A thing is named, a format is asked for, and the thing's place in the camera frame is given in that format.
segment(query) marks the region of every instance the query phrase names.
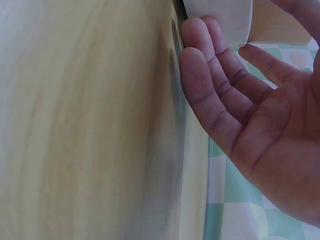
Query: finger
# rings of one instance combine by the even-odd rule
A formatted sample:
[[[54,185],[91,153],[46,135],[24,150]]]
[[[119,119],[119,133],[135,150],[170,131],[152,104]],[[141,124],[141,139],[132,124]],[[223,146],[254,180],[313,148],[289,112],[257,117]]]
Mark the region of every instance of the finger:
[[[230,155],[242,130],[220,101],[205,56],[196,48],[185,48],[179,58],[181,84],[191,108],[209,136]]]
[[[270,53],[250,44],[240,48],[239,55],[259,69],[268,80],[277,86],[300,72],[292,65],[280,61]]]
[[[314,74],[311,78],[311,86],[313,90],[313,94],[316,97],[318,105],[320,105],[320,50],[317,52],[315,56],[315,60],[313,63],[313,71]]]
[[[246,125],[255,105],[252,101],[232,87],[215,55],[214,46],[206,24],[199,18],[187,20],[182,26],[185,47],[199,49],[210,69],[213,87],[227,111]]]
[[[256,76],[248,73],[245,66],[229,48],[218,22],[213,17],[204,16],[201,19],[208,28],[215,55],[231,85],[247,96],[254,104],[259,104],[272,91],[272,88]]]
[[[277,6],[293,15],[320,42],[320,1],[319,0],[271,0]]]

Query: palm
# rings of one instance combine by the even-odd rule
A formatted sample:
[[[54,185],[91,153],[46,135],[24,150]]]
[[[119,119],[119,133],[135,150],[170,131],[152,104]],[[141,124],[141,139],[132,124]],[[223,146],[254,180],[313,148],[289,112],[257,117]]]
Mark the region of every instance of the palm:
[[[281,7],[290,2],[273,1]],[[304,8],[320,11],[316,0],[306,2]],[[313,17],[320,23],[320,14]],[[301,22],[320,37],[308,21]],[[213,18],[187,20],[182,38],[182,87],[203,128],[279,208],[320,226],[319,54],[314,72],[305,72],[257,47],[241,48],[239,54],[278,86],[273,90],[246,71]]]

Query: white object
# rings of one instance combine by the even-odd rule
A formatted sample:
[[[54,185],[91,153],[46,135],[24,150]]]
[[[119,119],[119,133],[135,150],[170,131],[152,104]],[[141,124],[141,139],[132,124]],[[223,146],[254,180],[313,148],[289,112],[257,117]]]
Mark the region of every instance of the white object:
[[[188,18],[212,16],[231,46],[244,46],[249,38],[253,0],[183,0]]]

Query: checkered tablecloth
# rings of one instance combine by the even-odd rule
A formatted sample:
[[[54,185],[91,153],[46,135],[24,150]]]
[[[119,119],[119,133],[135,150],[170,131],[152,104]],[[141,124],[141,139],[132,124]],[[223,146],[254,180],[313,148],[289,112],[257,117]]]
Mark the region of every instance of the checkered tablecloth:
[[[312,71],[319,49],[314,40],[306,46],[257,46],[304,71]],[[259,70],[240,59],[251,74],[268,82]],[[276,208],[239,173],[212,140],[209,149],[205,240],[320,240],[319,228]]]

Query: wooden surface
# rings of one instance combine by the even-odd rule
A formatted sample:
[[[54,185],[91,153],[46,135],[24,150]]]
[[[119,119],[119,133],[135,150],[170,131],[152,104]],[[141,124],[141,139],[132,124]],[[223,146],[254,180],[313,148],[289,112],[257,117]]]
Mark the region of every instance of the wooden surface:
[[[183,210],[201,220],[208,143],[179,85],[172,2],[0,10],[0,238],[176,240],[193,191]]]
[[[310,40],[293,16],[269,0],[253,1],[249,43],[306,45]]]

